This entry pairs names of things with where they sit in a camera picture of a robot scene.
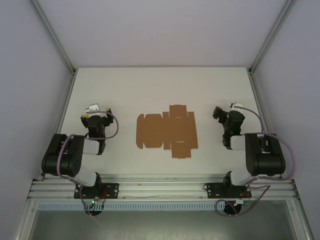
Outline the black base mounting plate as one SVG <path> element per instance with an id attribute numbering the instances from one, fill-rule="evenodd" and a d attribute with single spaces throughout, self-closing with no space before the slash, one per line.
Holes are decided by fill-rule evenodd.
<path id="1" fill-rule="evenodd" d="M 102 183 L 100 186 L 82 188 L 83 199 L 117 199 L 119 194 L 118 183 Z"/>
<path id="2" fill-rule="evenodd" d="M 243 199 L 252 197 L 251 191 L 245 186 L 226 186 L 222 182 L 208 182 L 203 185 L 209 199 Z"/>

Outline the aluminium table side rail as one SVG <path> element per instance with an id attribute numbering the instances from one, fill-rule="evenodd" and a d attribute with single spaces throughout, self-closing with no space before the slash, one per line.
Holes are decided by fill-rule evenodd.
<path id="1" fill-rule="evenodd" d="M 69 105 L 69 102 L 70 102 L 70 97 L 72 95 L 72 91 L 73 91 L 73 88 L 74 88 L 74 84 L 75 84 L 75 80 L 76 80 L 76 77 L 77 77 L 77 73 L 78 73 L 78 69 L 76 69 L 69 77 L 68 81 L 67 81 L 67 86 L 66 86 L 66 90 L 65 90 L 65 93 L 63 95 L 63 98 L 62 98 L 62 102 L 61 102 L 61 106 L 59 108 L 59 111 L 58 111 L 58 114 L 57 114 L 57 117 L 56 117 L 56 121 L 55 121 L 55 124 L 54 124 L 54 128 L 53 128 L 53 132 L 50 136 L 50 139 L 49 139 L 49 144 L 53 138 L 53 136 L 55 134 L 59 134 L 61 132 L 61 129 L 62 129 L 62 126 L 63 126 L 63 122 L 64 122 L 64 119 L 65 119 L 65 115 L 66 115 L 66 112 L 67 112 L 67 109 L 68 109 L 68 105 Z"/>
<path id="2" fill-rule="evenodd" d="M 286 162 L 280 145 L 280 138 L 270 132 L 262 97 L 254 77 L 249 81 L 256 102 L 262 132 L 245 134 L 246 168 L 255 179 L 283 181 L 280 177 L 286 170 Z"/>

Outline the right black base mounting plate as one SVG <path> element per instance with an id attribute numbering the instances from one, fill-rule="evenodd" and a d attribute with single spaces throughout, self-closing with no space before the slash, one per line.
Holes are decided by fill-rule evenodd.
<path id="1" fill-rule="evenodd" d="M 209 199 L 243 199 L 252 197 L 251 191 L 245 186 L 226 186 L 222 182 L 208 182 L 203 185 Z"/>

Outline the aluminium mounting rail beam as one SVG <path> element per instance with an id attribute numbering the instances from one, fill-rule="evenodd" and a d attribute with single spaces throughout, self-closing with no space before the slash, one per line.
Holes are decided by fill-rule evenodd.
<path id="1" fill-rule="evenodd" d="M 196 201 L 206 200 L 204 184 L 223 180 L 221 174 L 186 174 L 186 175 L 129 175 L 102 174 L 104 183 L 119 184 L 119 200 L 129 201 Z M 263 200 L 298 200 L 300 196 L 292 180 L 270 181 L 257 180 L 250 184 L 252 200 L 263 192 L 263 186 L 269 190 Z M 75 185 L 68 180 L 47 175 L 43 181 L 33 181 L 28 200 L 71 200 L 74 197 Z"/>

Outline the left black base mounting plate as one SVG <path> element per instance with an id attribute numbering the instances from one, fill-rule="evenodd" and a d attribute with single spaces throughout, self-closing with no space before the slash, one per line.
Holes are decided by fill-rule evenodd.
<path id="1" fill-rule="evenodd" d="M 119 194 L 118 183 L 102 183 L 100 186 L 82 188 L 83 199 L 117 199 Z"/>

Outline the brown cardboard paper box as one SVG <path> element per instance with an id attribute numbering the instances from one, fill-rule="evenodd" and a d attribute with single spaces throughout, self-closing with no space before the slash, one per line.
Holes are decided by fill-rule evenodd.
<path id="1" fill-rule="evenodd" d="M 140 114 L 136 122 L 136 145 L 139 149 L 163 148 L 173 159 L 192 157 L 198 149 L 195 113 L 186 105 L 169 106 L 163 113 Z"/>

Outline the aluminium frame post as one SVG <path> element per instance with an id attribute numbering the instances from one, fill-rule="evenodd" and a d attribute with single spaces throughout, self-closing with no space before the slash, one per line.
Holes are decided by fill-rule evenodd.
<path id="1" fill-rule="evenodd" d="M 276 18 L 271 30 L 267 34 L 258 54 L 256 55 L 251 67 L 248 69 L 249 73 L 253 75 L 253 73 L 257 70 L 259 65 L 261 64 L 262 60 L 266 56 L 268 50 L 270 49 L 271 45 L 273 44 L 274 40 L 276 39 L 278 33 L 280 32 L 283 24 L 285 23 L 286 19 L 288 18 L 290 12 L 292 11 L 293 7 L 295 6 L 297 0 L 286 0 L 283 8 L 281 9 L 278 17 Z"/>
<path id="2" fill-rule="evenodd" d="M 31 3 L 32 7 L 34 8 L 34 10 L 36 11 L 40 21 L 44 25 L 44 28 L 47 31 L 53 45 L 56 47 L 57 51 L 59 52 L 60 56 L 62 57 L 66 67 L 68 68 L 70 73 L 74 75 L 76 72 L 76 69 L 73 66 L 73 64 L 71 63 L 64 47 L 62 46 L 58 36 L 56 35 L 50 21 L 48 20 L 45 12 L 42 9 L 39 1 L 38 0 L 29 0 L 29 1 Z"/>

